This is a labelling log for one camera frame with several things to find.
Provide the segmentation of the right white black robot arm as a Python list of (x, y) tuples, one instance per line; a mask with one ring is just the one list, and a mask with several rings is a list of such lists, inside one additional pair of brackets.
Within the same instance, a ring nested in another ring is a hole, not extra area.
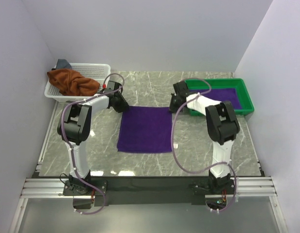
[[(185, 81), (173, 84), (169, 111), (175, 113), (174, 122), (171, 129), (172, 154), (176, 164), (189, 174), (200, 174), (209, 171), (208, 184), (204, 190), (219, 194), (229, 185), (232, 185), (230, 173), (233, 172), (230, 165), (231, 149), (240, 131), (240, 125), (236, 117), (233, 105), (230, 101), (218, 101), (205, 97), (211, 92), (211, 85), (202, 80), (208, 86), (208, 90), (203, 92), (190, 91)], [(184, 107), (195, 110), (206, 117), (207, 132), (212, 140), (213, 153), (212, 164), (200, 171), (189, 171), (178, 161), (174, 149), (174, 129), (176, 118)]]

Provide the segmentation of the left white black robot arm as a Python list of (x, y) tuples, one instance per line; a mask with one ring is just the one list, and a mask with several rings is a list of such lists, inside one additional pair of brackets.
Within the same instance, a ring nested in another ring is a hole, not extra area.
[(111, 107), (117, 113), (128, 110), (129, 105), (122, 92), (122, 84), (108, 81), (103, 84), (102, 91), (90, 98), (69, 102), (62, 111), (57, 132), (68, 149), (70, 173), (67, 186), (80, 195), (87, 195), (92, 189), (86, 154), (86, 140), (91, 130), (92, 115)]

